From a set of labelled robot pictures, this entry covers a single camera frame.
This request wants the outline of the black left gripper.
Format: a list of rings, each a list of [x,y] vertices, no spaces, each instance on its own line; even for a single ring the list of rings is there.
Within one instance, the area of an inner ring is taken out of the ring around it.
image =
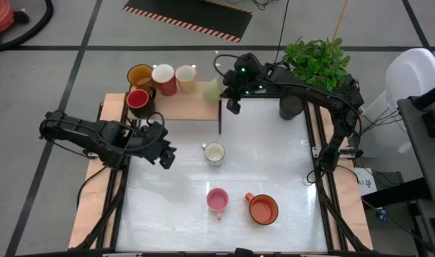
[[[177,148],[171,147],[171,142],[164,138],[168,134],[164,123],[153,121],[142,126],[140,132],[141,136],[136,137],[136,140],[141,145],[133,148],[133,155],[144,158],[151,164],[155,164],[155,160],[158,159],[164,169],[170,169],[175,160],[174,152]]]

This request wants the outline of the wooden shelf with black ends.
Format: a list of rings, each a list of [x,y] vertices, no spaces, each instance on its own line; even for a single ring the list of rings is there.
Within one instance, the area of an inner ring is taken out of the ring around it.
[[[203,93],[212,86],[217,85],[217,80],[197,81],[196,90],[184,93],[178,90],[173,96],[157,94],[154,100],[155,110],[160,112],[165,119],[171,120],[197,120],[217,121],[218,132],[221,134],[221,100],[206,100]]]

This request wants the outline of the red mug with white inside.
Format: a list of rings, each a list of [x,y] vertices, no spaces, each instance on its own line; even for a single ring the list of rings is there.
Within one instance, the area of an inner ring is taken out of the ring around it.
[[[163,96],[173,96],[177,92],[174,68],[168,64],[160,64],[152,71],[152,79]]]

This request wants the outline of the black equipment box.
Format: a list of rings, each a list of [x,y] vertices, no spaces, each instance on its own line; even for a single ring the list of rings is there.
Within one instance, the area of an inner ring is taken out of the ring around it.
[[[345,75],[339,87],[339,93],[347,101],[361,99],[359,81],[351,74]]]

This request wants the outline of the black mat with striped edge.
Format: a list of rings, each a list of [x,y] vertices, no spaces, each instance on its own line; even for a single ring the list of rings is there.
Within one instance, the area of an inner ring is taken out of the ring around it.
[[[253,17],[250,11],[213,0],[128,0],[123,10],[235,43]]]

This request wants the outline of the pink mug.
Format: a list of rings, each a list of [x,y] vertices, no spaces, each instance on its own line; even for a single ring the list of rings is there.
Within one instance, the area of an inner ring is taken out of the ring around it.
[[[216,213],[217,219],[221,220],[222,212],[229,203],[229,195],[222,188],[213,188],[207,193],[206,203]]]

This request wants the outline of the wooden side board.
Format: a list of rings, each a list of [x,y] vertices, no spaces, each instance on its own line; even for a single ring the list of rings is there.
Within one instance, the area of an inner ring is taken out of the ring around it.
[[[321,148],[324,143],[330,141],[334,130],[331,115],[326,109],[311,103],[306,105],[305,114],[311,145]],[[338,166],[333,172],[324,175],[316,173],[311,178],[319,180],[319,185],[324,188],[324,192],[331,199],[334,210],[341,215],[361,244],[372,249],[373,245],[364,213],[364,205],[361,201],[359,184],[354,173],[353,161],[348,158],[340,158]],[[339,228],[331,212],[327,211],[324,205],[320,205],[320,207],[324,218],[327,248],[352,251],[354,247],[351,241]]]
[[[125,93],[107,94],[101,105],[99,120],[120,121],[124,110],[125,95]],[[82,190],[69,248],[75,248],[82,243],[101,218],[110,176],[111,170],[106,168],[91,179]]]

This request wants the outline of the cream mug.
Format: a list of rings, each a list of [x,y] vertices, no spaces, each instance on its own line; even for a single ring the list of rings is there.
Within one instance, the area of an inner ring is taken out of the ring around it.
[[[223,93],[221,83],[217,78],[210,81],[203,89],[202,96],[206,101],[219,101],[220,95]]]

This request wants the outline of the dark plant pot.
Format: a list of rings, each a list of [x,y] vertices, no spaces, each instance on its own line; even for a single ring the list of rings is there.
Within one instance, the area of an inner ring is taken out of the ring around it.
[[[279,100],[279,115],[284,120],[292,120],[304,110],[304,100],[298,96],[285,96]]]

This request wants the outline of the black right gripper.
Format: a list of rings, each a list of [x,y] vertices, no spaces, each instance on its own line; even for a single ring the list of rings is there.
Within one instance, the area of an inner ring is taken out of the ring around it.
[[[226,108],[233,114],[239,114],[242,98],[262,98],[269,96],[267,85],[261,81],[264,67],[252,53],[236,56],[234,69],[224,74],[226,89],[220,94],[228,99]]]

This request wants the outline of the black mug with red inside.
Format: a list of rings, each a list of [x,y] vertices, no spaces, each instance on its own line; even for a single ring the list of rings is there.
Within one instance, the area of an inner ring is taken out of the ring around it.
[[[131,113],[138,119],[145,119],[155,112],[156,89],[136,89],[126,99]]]

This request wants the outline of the white chair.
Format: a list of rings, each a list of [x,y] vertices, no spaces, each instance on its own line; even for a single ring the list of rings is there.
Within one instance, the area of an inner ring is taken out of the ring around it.
[[[409,49],[397,56],[385,73],[384,91],[363,112],[364,122],[359,149],[364,158],[412,150],[406,127],[396,102],[420,96],[435,87],[435,56],[427,49]]]

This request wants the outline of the black desk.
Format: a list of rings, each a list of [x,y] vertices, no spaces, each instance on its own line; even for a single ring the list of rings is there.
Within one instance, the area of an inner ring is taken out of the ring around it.
[[[397,101],[411,145],[435,201],[435,87]]]

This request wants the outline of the wide orange mug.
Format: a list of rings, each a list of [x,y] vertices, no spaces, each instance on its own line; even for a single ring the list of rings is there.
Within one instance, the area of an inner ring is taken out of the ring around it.
[[[278,218],[279,207],[272,197],[247,193],[245,199],[249,204],[249,215],[257,224],[267,226]]]

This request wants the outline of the amber yellow mug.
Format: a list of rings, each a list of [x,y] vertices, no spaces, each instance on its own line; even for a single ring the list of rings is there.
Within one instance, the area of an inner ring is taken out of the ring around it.
[[[152,79],[153,69],[146,64],[138,64],[131,67],[127,73],[127,80],[131,86],[137,89],[154,88],[155,84]]]

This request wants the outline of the beige patterned mug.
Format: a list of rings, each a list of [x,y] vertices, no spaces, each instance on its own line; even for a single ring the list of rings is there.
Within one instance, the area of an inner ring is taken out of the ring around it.
[[[193,66],[180,66],[175,72],[176,82],[184,93],[196,90],[196,69]]]

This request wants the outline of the small white mug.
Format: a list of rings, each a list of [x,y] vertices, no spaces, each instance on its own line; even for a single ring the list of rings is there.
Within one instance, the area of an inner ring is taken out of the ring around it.
[[[219,166],[225,157],[225,148],[217,142],[201,145],[206,161],[212,166]]]

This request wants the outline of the green leafy plant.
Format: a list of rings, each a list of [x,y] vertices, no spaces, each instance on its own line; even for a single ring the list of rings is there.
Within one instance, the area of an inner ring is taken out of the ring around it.
[[[286,45],[281,60],[300,81],[324,91],[337,91],[344,84],[351,59],[341,50],[342,41],[337,38],[305,42],[298,38]]]

